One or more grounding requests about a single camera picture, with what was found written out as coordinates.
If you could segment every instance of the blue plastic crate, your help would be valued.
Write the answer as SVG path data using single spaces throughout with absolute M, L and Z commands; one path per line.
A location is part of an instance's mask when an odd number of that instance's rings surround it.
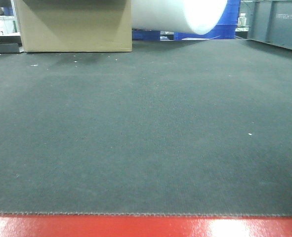
M 205 35 L 174 33 L 174 40 L 182 40 L 185 38 L 202 38 L 202 39 L 234 39 L 237 25 L 216 25 L 214 29 Z
M 158 41 L 160 40 L 160 33 L 160 31 L 132 31 L 132 39 Z
M 13 7 L 4 7 L 3 8 L 4 16 L 13 16 Z

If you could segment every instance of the foam roll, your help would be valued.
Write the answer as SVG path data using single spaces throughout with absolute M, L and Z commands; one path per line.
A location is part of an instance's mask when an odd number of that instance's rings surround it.
M 227 0 L 132 0 L 132 27 L 206 34 L 218 23 Z

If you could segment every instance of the gray container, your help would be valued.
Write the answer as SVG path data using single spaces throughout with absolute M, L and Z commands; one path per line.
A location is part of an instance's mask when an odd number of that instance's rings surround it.
M 292 49 L 292 0 L 253 2 L 248 38 Z

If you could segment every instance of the white label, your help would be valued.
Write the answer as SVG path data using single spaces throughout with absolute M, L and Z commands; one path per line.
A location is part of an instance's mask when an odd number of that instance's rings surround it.
M 292 20 L 292 14 L 276 14 L 276 18 Z

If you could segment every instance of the white cylinder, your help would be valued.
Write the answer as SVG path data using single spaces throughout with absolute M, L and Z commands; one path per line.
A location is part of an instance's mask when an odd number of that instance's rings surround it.
M 206 34 L 218 23 L 227 0 L 132 0 L 132 27 Z

